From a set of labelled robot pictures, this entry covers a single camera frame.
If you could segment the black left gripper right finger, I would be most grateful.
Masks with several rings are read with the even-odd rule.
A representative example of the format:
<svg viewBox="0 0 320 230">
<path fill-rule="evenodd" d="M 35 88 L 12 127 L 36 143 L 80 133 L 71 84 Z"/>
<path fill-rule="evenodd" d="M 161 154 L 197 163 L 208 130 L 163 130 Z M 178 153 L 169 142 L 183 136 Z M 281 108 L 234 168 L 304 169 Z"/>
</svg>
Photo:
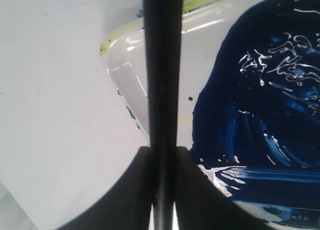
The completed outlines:
<svg viewBox="0 0 320 230">
<path fill-rule="evenodd" d="M 185 147 L 175 149 L 174 202 L 180 230 L 271 230 L 227 199 Z"/>
</svg>

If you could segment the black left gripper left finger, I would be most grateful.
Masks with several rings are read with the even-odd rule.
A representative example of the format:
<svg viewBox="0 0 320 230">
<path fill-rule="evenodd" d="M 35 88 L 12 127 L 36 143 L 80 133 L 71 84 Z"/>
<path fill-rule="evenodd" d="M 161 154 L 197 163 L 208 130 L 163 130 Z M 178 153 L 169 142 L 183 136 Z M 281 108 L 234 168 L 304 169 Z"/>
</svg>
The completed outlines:
<svg viewBox="0 0 320 230">
<path fill-rule="evenodd" d="M 147 230 L 153 195 L 151 152 L 140 147 L 129 167 L 93 206 L 61 230 Z"/>
</svg>

